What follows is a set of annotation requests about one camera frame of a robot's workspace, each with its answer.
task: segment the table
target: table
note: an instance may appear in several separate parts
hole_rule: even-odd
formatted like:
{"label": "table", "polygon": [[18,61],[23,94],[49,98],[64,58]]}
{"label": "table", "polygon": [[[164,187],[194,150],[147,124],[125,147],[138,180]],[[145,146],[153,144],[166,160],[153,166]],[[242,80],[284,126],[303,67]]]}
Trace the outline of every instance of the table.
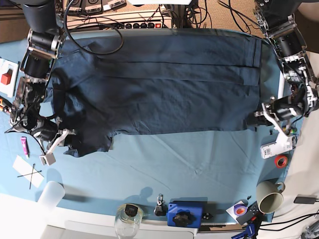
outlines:
{"label": "table", "polygon": [[[206,34],[236,34],[205,30]],[[85,36],[111,36],[113,31],[79,34]],[[176,34],[174,30],[139,31],[138,34]],[[0,45],[3,58],[22,59],[26,42]],[[261,74],[261,100],[267,101],[277,94],[279,69],[269,48],[263,48]],[[51,115],[50,105],[43,105],[43,115]],[[8,117],[0,116],[0,131],[8,128]],[[287,169],[277,169],[270,160],[261,159],[260,145],[275,139],[269,127],[240,132],[194,132],[163,135],[117,135],[113,149],[108,153],[96,152],[82,158],[63,155],[64,148],[55,151],[57,163],[40,166],[39,150],[29,139],[31,158],[46,181],[64,185],[66,196],[59,207],[84,212],[114,215],[122,203],[144,205],[148,219],[153,215],[157,195],[164,199],[207,202],[207,209],[215,215],[212,223],[235,223],[225,209],[237,201],[252,196],[255,187],[266,179],[284,180]],[[45,186],[29,190],[26,180],[17,179],[12,168],[17,154],[23,155],[19,134],[3,135],[0,145],[0,192],[36,201]]]}

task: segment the black knob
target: black knob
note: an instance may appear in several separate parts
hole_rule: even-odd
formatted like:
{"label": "black knob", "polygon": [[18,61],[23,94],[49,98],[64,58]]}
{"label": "black knob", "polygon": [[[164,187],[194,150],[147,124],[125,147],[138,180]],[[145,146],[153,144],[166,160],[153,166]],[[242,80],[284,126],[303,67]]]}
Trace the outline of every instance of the black knob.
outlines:
{"label": "black knob", "polygon": [[148,28],[154,28],[155,27],[155,24],[150,22],[149,25],[148,25]]}
{"label": "black knob", "polygon": [[173,222],[177,227],[186,228],[187,225],[191,224],[191,214],[187,212],[177,213],[175,217],[173,217]]}
{"label": "black knob", "polygon": [[147,27],[148,25],[145,22],[141,23],[141,28],[147,28]]}

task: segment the black cylinder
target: black cylinder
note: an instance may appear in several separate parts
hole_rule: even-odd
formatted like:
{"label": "black cylinder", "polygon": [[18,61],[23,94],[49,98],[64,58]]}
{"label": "black cylinder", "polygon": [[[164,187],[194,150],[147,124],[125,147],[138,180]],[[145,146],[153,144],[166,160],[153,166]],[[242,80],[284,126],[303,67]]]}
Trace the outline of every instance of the black cylinder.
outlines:
{"label": "black cylinder", "polygon": [[31,36],[31,42],[37,46],[40,46],[46,50],[51,50],[52,41],[54,35],[49,33],[33,32]]}
{"label": "black cylinder", "polygon": [[22,9],[33,31],[46,32],[56,28],[54,0],[42,5],[22,5]]}
{"label": "black cylinder", "polygon": [[286,96],[278,99],[272,104],[272,111],[276,114],[280,121],[289,120],[296,116],[302,116],[304,113],[304,102],[299,99],[299,96],[293,98],[292,96]]}
{"label": "black cylinder", "polygon": [[30,55],[26,61],[24,72],[35,78],[45,78],[49,68],[50,61],[48,59]]}
{"label": "black cylinder", "polygon": [[295,31],[275,39],[281,57],[295,55],[303,50],[302,44]]}

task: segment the white device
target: white device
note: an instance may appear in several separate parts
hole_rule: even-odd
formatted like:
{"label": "white device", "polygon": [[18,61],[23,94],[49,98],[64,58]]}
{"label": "white device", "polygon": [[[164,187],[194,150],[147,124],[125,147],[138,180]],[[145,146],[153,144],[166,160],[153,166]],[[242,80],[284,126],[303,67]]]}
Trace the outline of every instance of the white device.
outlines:
{"label": "white device", "polygon": [[189,5],[191,0],[128,0],[132,5],[143,4],[176,4]]}
{"label": "white device", "polygon": [[297,136],[293,135],[288,137],[288,141],[285,144],[278,142],[264,144],[260,147],[261,156],[263,159],[266,159],[284,152],[288,152],[296,147],[296,142]]}

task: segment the ceramic mug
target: ceramic mug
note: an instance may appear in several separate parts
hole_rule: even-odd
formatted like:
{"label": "ceramic mug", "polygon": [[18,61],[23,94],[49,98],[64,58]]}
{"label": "ceramic mug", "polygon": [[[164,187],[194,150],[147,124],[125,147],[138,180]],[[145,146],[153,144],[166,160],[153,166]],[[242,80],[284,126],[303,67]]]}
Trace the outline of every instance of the ceramic mug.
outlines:
{"label": "ceramic mug", "polygon": [[263,181],[257,185],[256,199],[259,211],[262,213],[272,213],[277,210],[284,201],[282,192],[285,190],[285,184],[279,182],[273,184],[269,181]]}

